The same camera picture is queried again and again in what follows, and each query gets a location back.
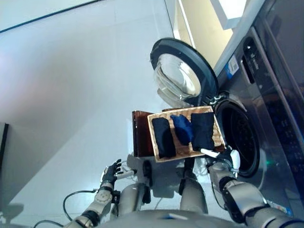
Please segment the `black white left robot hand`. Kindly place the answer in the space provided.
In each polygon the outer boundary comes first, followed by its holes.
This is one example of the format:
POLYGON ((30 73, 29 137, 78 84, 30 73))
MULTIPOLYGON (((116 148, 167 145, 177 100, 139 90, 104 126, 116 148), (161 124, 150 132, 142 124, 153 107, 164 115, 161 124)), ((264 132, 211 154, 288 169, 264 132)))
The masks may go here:
POLYGON ((122 168, 122 160, 118 159, 113 164, 106 166, 106 168, 104 169, 100 178, 100 187, 114 189, 114 184, 117 180, 125 179, 136 174, 136 169, 124 171, 122 168))

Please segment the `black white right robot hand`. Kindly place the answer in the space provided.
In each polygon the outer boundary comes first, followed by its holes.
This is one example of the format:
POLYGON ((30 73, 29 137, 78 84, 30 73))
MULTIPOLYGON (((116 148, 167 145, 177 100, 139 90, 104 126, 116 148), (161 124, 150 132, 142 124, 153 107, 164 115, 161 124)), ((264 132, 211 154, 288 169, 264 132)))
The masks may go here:
POLYGON ((207 167, 210 167, 217 162, 222 162, 226 163, 228 168, 233 172, 239 173, 241 165, 240 155, 237 150, 233 150, 230 146, 228 146, 228 148, 226 148, 222 153, 207 149, 200 149, 200 151, 205 155, 207 167))

